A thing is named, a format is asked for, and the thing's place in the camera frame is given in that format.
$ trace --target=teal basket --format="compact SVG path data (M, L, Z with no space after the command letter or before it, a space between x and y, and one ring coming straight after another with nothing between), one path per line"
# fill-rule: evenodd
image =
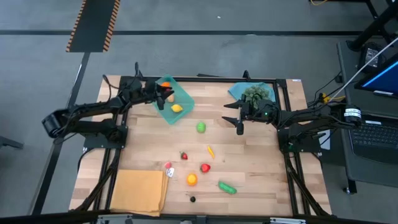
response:
M182 118L187 113L191 112L195 106L193 98L188 95L188 93L174 80L171 75L165 75L164 77L158 79L156 83L162 84L163 82L169 82L172 90L174 91L174 102L169 103L167 99L165 100L164 109L160 110L156 103L153 103L156 110L162 115L162 117L168 122L168 124L174 124L178 119ZM182 111L174 113L171 107L174 104L178 104L182 107Z

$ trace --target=wooden table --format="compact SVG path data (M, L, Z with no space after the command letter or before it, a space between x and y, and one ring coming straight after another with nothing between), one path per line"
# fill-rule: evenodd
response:
M118 86L120 76L109 76L109 80ZM165 162L171 161L175 172L169 181L164 214L291 216L284 158L279 151L275 128L264 123L245 122L244 135L236 135L236 128L221 118L238 115L238 110L223 107L235 101L228 93L233 83L179 84L195 100L193 111L174 125L168 125L151 104L133 106L128 114L129 134L119 169L165 170ZM292 110L306 108L301 81L287 80L287 89ZM283 93L281 90L279 93L284 105ZM98 101L106 101L108 95L108 86L102 82ZM93 120L110 117L109 114L101 115ZM204 134L196 131L196 124L200 121L206 123ZM210 157L207 145L212 147L215 159ZM187 161L180 159L180 151L188 154ZM103 155L104 149L94 149L82 159L70 208L79 206L93 190L100 175ZM300 155L307 188L330 213L319 161L309 153ZM211 166L207 174L199 171L204 162ZM198 175L198 183L194 187L185 181L191 172ZM219 180L236 187L237 194L222 192L217 186ZM107 191L106 186L101 206ZM296 188L298 207L303 212L299 192ZM191 196L196 197L195 203L190 202Z

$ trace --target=white label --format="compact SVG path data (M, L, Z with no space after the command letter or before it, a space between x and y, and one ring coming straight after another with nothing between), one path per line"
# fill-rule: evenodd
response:
M166 176L167 177L171 178L171 177L173 177L173 174L174 174L174 168L173 167L171 167L171 168L166 170Z
M359 113L344 113L344 116L357 116L357 117L361 118L361 114L359 114Z
M393 93L385 92L385 91L379 91L379 90L375 90L374 93L384 94L384 95L389 95L389 96L393 95Z
M346 113L359 113L361 114L361 111L358 109L354 109L354 108L350 108L350 109L346 109Z
M379 121L365 121L365 123L366 124L380 124L381 125L381 122L379 122Z

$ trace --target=black desk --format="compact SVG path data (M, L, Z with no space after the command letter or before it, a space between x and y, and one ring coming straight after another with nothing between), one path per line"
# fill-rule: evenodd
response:
M343 81L347 82L357 71L356 65L359 62L359 52L353 52L346 42L337 45ZM398 100L375 96L370 91L354 89L354 85L348 85L345 89L348 103L361 108L365 113L381 116L398 117ZM382 164L370 161L354 155L351 147L348 130L341 130L336 133L336 138L341 138L342 148L345 156L346 174L349 185L354 181L369 182L373 184L398 187L398 166Z

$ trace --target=yellow cloth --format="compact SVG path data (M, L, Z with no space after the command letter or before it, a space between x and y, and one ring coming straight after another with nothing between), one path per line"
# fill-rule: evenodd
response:
M119 170L111 210L160 216L169 178L164 171Z

